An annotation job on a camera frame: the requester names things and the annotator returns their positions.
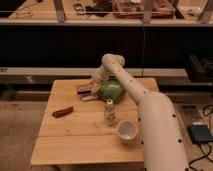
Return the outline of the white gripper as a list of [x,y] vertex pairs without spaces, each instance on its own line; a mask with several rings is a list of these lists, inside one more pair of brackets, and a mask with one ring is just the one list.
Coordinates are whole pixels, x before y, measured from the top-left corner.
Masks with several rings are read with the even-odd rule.
[[100,84],[106,83],[109,79],[109,76],[110,72],[104,66],[97,68],[91,77],[91,92],[96,94],[101,87]]

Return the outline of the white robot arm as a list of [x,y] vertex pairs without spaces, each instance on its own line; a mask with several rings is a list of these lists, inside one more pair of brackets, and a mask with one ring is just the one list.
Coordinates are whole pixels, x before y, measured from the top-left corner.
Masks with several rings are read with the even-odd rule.
[[144,171],[189,171],[184,141],[170,98],[148,89],[124,68],[121,55],[105,54],[91,80],[104,84],[110,75],[121,83],[138,108],[141,119]]

